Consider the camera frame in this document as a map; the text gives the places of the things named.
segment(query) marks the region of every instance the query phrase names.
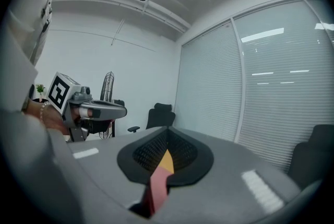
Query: potted plant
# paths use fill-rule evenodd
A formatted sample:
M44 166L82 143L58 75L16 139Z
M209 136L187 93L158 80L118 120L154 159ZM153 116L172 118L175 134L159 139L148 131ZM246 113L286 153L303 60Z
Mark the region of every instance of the potted plant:
M44 92L44 89L45 89L45 87L42 84L37 84L36 85L36 90L40 94L40 102L42 102L42 100L43 100L42 94Z

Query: standing fan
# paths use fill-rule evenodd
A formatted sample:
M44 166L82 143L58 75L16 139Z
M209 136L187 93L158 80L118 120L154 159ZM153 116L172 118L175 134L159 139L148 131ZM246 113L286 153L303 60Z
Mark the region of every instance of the standing fan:
M101 101L108 101L112 102L111 95L113 93L113 85L114 85L114 74L112 72L107 73L107 75L104 78L102 90L101 90ZM109 128L106 132L100 132L99 133L100 138L106 139L109 135Z

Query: green plant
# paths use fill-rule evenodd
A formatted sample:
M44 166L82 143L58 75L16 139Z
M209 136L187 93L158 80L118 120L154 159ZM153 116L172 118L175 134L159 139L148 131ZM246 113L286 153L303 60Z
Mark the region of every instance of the green plant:
M38 93L43 93L44 92L44 86L42 84L37 84L36 85L36 90Z

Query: glass wall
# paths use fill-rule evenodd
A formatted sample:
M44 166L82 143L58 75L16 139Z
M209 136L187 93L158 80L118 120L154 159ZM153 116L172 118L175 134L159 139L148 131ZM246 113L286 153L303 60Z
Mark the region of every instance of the glass wall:
M287 171L296 144L315 125L334 124L328 12L323 0L288 0L184 45L175 126L235 140Z

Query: office chair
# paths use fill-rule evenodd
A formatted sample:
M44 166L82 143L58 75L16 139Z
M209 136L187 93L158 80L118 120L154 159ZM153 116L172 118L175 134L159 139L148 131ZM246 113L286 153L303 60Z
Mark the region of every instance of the office chair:
M172 106L169 104L156 103L154 109L148 113L148 121L146 129L158 126L172 126L175 120L175 113L172 112ZM129 132L136 133L140 129L134 126L128 129Z
M323 179L334 157L334 125L316 125L306 143L293 150L288 176L304 189Z

